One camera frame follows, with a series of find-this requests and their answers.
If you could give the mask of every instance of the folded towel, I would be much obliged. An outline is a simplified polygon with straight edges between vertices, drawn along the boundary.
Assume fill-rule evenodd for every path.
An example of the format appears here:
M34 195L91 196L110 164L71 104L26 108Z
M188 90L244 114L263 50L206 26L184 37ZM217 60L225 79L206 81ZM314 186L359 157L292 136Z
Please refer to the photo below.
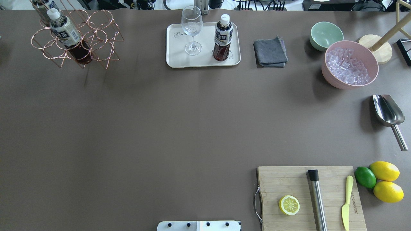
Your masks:
M263 67L284 67L288 62L284 41L275 39L256 40L254 50L258 63Z

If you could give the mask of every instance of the bottle cap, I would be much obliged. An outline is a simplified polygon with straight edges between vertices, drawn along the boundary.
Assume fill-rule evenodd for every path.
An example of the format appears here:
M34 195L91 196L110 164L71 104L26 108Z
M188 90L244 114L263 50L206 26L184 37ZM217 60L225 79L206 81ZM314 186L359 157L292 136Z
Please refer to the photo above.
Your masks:
M230 23L230 16L228 14L221 15L220 22L222 25L227 25Z
M61 16L60 12L54 8L49 9L47 11L47 15L50 17L51 20L56 20Z

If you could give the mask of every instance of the wooden cutting board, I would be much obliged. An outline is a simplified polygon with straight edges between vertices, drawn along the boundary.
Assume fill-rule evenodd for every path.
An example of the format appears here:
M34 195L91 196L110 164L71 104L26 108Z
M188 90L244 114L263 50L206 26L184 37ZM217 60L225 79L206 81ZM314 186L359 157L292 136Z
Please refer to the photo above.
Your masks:
M328 231L344 231L341 207L345 204L345 184L348 175L354 177L352 166L260 166L258 178L261 195L263 231L316 231L315 207L311 183L307 175L318 169L321 195ZM278 207L285 195L295 196L300 202L296 215L285 215ZM354 177L349 211L349 230L366 231L363 209Z

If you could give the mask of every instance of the lemon half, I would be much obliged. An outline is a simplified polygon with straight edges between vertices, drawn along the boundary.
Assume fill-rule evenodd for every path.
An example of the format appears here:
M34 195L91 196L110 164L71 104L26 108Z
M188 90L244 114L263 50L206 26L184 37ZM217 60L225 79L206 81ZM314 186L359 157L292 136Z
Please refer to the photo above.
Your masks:
M286 195L280 199L279 207L281 212L287 215L295 215L300 211L300 203L297 198Z

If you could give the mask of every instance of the metal handle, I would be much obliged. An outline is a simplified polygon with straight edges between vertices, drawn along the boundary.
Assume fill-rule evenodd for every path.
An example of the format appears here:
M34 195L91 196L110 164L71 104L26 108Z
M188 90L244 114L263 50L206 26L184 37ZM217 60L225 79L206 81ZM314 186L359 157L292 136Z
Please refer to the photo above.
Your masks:
M401 131L399 130L399 127L397 124L391 126L393 129L394 135L397 138L397 142L399 144L399 147L401 148L401 151L408 151L407 144L405 143L404 137L402 137Z
M256 211L256 214L258 216L258 219L260 220L260 223L263 223L263 219L260 217L260 215L257 213L257 193L260 191L260 186L258 186L256 193L254 194L254 210Z
M320 183L317 180L311 181L314 191L315 209L317 212L318 225L320 231L327 231L326 216L324 213L323 200L321 198Z

